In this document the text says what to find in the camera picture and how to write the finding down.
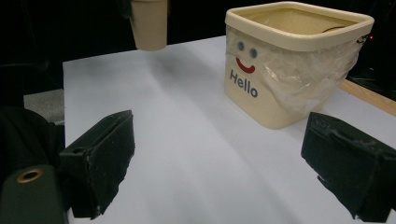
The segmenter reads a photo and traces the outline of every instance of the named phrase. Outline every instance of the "brass screw hole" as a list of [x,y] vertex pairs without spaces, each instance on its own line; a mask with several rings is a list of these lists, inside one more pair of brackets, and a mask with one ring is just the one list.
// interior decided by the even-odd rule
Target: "brass screw hole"
[[42,175],[43,175],[43,170],[32,169],[32,170],[26,171],[25,173],[19,175],[17,177],[17,182],[21,183],[21,184],[29,183],[29,182],[32,182],[32,181],[38,179]]

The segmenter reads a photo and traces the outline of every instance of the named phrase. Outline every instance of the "beige cup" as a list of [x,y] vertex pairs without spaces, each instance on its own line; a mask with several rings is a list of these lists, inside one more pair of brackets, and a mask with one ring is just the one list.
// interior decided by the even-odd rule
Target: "beige cup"
[[130,23],[138,49],[166,47],[168,0],[132,0]]

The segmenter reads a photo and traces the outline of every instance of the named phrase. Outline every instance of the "plastic bucket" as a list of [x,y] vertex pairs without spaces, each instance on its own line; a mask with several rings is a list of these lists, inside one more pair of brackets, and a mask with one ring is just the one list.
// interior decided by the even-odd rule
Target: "plastic bucket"
[[319,111],[358,60],[374,19],[297,2],[229,9],[225,94],[262,126]]

